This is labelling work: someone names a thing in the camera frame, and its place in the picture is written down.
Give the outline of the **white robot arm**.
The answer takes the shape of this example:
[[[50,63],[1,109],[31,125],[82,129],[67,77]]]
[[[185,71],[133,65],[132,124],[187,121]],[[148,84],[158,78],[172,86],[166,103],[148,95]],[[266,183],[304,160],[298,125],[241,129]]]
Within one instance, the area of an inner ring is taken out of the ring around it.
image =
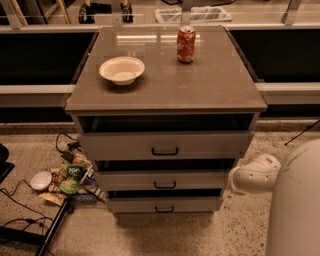
[[[262,154],[228,177],[238,194],[272,194],[266,256],[320,256],[320,140],[297,147],[284,162]]]

